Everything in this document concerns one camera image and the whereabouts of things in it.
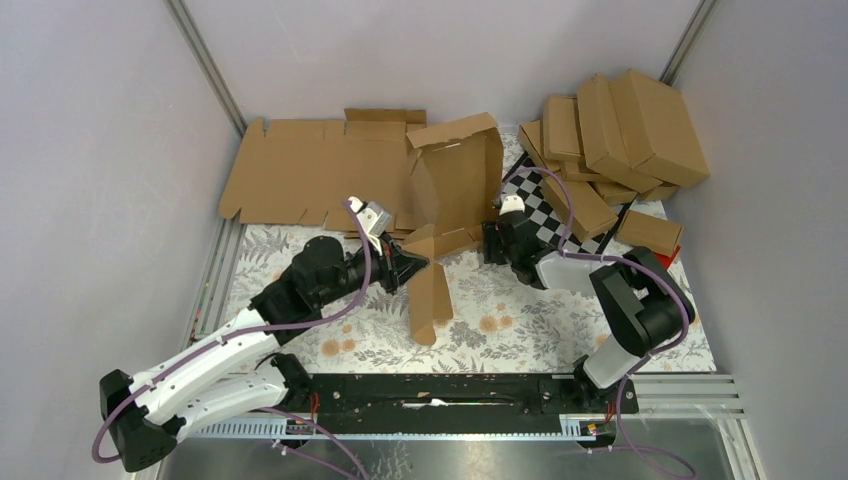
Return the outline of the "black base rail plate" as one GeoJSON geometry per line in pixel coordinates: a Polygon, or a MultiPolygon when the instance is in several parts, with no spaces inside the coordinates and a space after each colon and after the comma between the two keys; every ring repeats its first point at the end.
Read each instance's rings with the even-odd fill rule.
{"type": "Polygon", "coordinates": [[[636,414],[634,385],[597,390],[570,374],[315,374],[272,407],[336,436],[569,435],[566,421],[636,414]]]}

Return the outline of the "black white chessboard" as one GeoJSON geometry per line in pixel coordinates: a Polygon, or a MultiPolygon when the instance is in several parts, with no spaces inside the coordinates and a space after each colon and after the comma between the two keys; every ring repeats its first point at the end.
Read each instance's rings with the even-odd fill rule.
{"type": "MultiPolygon", "coordinates": [[[[544,199],[542,193],[541,183],[543,180],[549,179],[549,176],[526,171],[526,168],[529,167],[534,167],[534,164],[529,155],[523,152],[510,165],[504,175],[504,179],[507,180],[504,193],[515,194],[523,200],[526,215],[536,225],[537,237],[541,241],[556,247],[567,231],[565,224],[544,199]]],[[[579,240],[571,231],[568,231],[569,237],[564,241],[565,248],[572,252],[603,254],[632,204],[633,202],[629,202],[613,206],[612,210],[616,214],[616,222],[609,231],[593,238],[579,240]]]]}

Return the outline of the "stack of flat cardboard blanks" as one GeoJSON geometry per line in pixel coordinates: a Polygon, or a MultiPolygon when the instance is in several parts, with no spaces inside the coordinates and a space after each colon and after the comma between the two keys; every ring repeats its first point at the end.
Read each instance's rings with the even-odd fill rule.
{"type": "Polygon", "coordinates": [[[219,214],[243,224],[351,231],[344,207],[356,196],[392,214],[391,232],[423,226],[406,135],[426,127],[426,112],[347,108],[344,114],[343,119],[253,121],[219,201],[219,214]]]}

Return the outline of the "large folded cardboard box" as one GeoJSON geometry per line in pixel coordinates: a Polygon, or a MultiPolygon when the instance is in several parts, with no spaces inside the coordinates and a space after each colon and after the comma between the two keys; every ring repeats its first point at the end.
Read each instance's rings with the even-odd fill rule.
{"type": "Polygon", "coordinates": [[[680,91],[631,69],[610,92],[632,170],[679,187],[711,175],[680,91]]]}

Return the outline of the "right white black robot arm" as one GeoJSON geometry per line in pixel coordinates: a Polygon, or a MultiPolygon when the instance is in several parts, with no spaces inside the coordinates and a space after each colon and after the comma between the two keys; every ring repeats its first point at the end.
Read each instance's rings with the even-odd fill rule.
{"type": "Polygon", "coordinates": [[[595,295],[610,329],[598,349],[578,361],[575,402],[597,412],[613,387],[660,347],[681,342],[696,312],[680,286],[646,247],[622,256],[561,252],[537,237],[522,212],[509,211],[482,227],[484,261],[508,265],[538,290],[580,289],[595,295]]]}

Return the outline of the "low folded cardboard box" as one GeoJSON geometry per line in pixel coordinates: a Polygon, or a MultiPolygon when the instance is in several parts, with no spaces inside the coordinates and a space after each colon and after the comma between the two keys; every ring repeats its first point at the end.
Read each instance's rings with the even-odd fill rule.
{"type": "Polygon", "coordinates": [[[609,206],[630,203],[638,196],[636,191],[615,182],[591,182],[590,185],[609,206]]]}

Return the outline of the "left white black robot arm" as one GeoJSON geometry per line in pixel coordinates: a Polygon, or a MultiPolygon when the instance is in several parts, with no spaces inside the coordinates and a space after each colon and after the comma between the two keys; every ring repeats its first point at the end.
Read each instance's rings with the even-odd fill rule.
{"type": "Polygon", "coordinates": [[[115,369],[99,381],[104,424],[92,446],[105,437],[117,449],[112,461],[128,473],[168,456],[189,434],[235,415],[281,405],[296,411],[309,401],[309,376],[299,362],[271,359],[278,348],[326,323],[322,310],[346,296],[349,313],[374,283],[393,294],[432,261],[400,246],[387,234],[366,240],[355,253],[330,236],[310,239],[281,276],[249,305],[200,342],[147,370],[115,369]]]}

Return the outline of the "small cardboard box on red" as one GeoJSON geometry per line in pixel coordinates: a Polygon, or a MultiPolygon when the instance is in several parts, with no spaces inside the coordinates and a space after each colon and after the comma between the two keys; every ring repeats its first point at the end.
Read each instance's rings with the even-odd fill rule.
{"type": "Polygon", "coordinates": [[[684,232],[676,222],[629,210],[616,233],[616,239],[631,246],[646,247],[656,254],[672,257],[684,232]]]}

